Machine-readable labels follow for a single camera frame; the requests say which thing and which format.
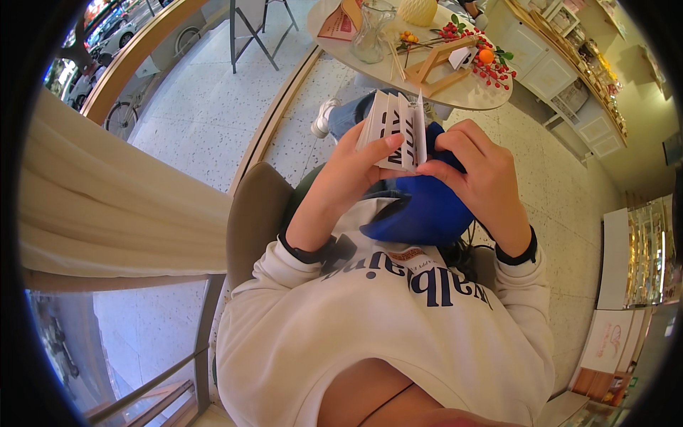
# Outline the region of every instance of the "glass vase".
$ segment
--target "glass vase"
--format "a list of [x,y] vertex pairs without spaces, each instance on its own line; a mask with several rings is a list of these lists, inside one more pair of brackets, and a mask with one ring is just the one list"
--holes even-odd
[[384,59],[379,35],[382,28],[396,17],[396,8],[384,0],[366,0],[361,5],[363,24],[351,39],[351,53],[367,64]]

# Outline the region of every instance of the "cabinet door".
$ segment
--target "cabinet door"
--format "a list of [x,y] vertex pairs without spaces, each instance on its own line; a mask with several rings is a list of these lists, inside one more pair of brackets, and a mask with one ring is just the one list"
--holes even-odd
[[605,113],[602,111],[600,112],[601,114],[598,115],[598,117],[595,117],[593,120],[579,128],[579,132],[581,132],[581,135],[587,143],[597,140],[612,130],[611,126],[607,123],[609,118]]
[[541,62],[524,76],[521,83],[548,103],[553,99],[553,96],[560,93],[578,77],[576,71],[555,51],[551,50]]
[[497,40],[497,42],[503,50],[514,54],[514,65],[508,64],[508,66],[517,71],[518,80],[538,64],[550,50],[540,37],[524,25],[519,25],[519,22],[512,25],[502,40]]
[[589,144],[593,154],[598,157],[604,157],[622,147],[622,141],[618,135],[609,133],[605,138],[597,141],[595,144]]

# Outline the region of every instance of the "calendar page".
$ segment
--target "calendar page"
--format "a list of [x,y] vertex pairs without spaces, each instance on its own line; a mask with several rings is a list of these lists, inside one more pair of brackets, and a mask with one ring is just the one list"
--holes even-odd
[[401,93],[396,96],[379,90],[375,92],[370,113],[367,115],[361,136],[356,143],[356,151],[362,150],[376,139],[394,133],[403,134],[403,144],[376,165],[384,169],[415,171],[418,165],[427,161],[424,103],[421,91],[417,102],[409,102]]

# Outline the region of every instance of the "pink booklet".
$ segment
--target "pink booklet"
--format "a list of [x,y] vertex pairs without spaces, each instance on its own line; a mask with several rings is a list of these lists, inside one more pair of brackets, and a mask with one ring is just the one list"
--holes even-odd
[[355,33],[356,29],[353,27],[351,18],[339,6],[334,13],[327,17],[318,33],[318,37],[350,42]]

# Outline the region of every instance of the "cream curtain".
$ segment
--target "cream curtain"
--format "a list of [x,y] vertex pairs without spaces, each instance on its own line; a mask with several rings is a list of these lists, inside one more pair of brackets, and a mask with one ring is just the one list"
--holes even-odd
[[25,268],[77,277],[225,272],[231,198],[42,89],[20,176]]

